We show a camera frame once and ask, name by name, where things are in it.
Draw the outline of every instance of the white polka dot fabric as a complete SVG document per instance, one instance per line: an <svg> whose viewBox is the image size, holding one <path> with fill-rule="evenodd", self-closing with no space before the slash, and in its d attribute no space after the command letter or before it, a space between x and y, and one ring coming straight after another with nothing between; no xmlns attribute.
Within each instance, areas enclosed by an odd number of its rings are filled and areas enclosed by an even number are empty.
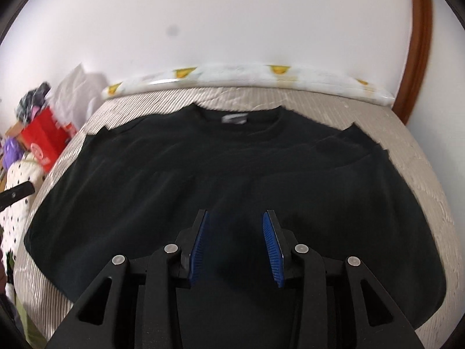
<svg viewBox="0 0 465 349"><path fill-rule="evenodd" d="M42 167L36 163L31 154L25 156L21 161L16 161L8 169L5 190L11 189L23 182L31 181L36 189L36 193L13 203L0 213L0 225L3 228L3 240L0 248L3 252L2 262L5 269L6 254L8 252L12 252L13 259L16 260L16 254L18 253L19 242L24 226L37 191L42 186L44 179L45 176Z"/></svg>

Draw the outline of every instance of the pile of clothes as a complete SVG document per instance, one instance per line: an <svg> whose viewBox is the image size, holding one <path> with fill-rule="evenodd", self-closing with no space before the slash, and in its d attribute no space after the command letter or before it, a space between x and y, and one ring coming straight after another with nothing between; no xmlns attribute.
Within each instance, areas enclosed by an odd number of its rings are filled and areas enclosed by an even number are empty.
<svg viewBox="0 0 465 349"><path fill-rule="evenodd" d="M24 147L45 172L50 171L69 140L103 103L105 86L104 78L86 74L79 65L56 88L43 82L28 91L15 111L18 122L6 133L5 168L22 157Z"/></svg>

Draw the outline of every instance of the black t-shirt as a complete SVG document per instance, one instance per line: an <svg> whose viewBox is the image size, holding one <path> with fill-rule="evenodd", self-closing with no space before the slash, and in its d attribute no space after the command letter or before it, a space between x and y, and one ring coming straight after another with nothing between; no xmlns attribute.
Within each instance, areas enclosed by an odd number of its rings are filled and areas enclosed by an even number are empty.
<svg viewBox="0 0 465 349"><path fill-rule="evenodd" d="M25 236L44 275L76 301L114 255L150 255L207 209L198 282L178 290L184 347L284 348L295 292L271 274L261 223L272 209L320 255L361 258L413 327L424 323L446 281L387 151L355 125L339 131L282 107L230 114L193 104L88 136Z"/></svg>

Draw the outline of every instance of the beige mattress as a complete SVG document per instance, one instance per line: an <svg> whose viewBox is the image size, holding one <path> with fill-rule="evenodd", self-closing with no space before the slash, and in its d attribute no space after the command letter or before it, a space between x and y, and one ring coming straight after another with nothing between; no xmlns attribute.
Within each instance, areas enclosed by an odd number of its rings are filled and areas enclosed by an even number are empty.
<svg viewBox="0 0 465 349"><path fill-rule="evenodd" d="M86 133L96 133L103 126L114 128L150 113L170 113L191 102L223 110L262 110L284 105L339 129L357 122L375 141L389 149L392 162L425 212L446 272L447 293L443 305L417 329L417 334L427 349L437 349L445 342L464 310L464 270L459 239L446 197L430 164L409 131L386 107L313 92L262 88L165 90L109 100L60 156L37 195L25 230L47 193L78 156ZM49 339L72 304L43 276L25 250L23 240L16 259L15 287L27 313Z"/></svg>

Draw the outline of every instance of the purple bag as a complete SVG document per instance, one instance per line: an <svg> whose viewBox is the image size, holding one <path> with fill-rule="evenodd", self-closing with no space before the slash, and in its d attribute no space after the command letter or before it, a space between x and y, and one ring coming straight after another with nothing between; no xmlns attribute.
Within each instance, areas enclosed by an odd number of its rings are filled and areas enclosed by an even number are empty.
<svg viewBox="0 0 465 349"><path fill-rule="evenodd" d="M8 138L3 148L3 167L5 170L10 168L15 161L21 160L24 150L15 138Z"/></svg>

